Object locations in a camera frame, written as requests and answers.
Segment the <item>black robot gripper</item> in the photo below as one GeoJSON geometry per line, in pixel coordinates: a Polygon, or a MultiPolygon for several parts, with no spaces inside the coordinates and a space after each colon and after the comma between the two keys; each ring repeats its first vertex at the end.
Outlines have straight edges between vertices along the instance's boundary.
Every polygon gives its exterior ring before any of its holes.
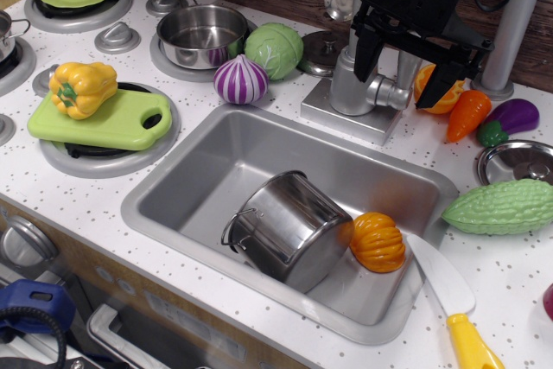
{"type": "Polygon", "coordinates": [[[478,66],[493,51],[493,41],[456,13],[457,0],[360,0],[352,27],[358,37],[354,74],[366,82],[385,45],[435,63],[417,109],[436,105],[467,66],[478,66]]]}

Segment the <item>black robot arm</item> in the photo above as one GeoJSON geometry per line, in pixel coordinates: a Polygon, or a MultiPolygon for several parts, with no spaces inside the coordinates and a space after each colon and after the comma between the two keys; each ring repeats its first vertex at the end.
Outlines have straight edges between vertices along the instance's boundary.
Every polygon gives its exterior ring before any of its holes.
{"type": "Polygon", "coordinates": [[[474,78],[493,42],[457,15],[459,0],[360,0],[353,18],[358,36],[353,73],[362,82],[392,45],[435,64],[416,106],[434,106],[458,80],[474,78]]]}

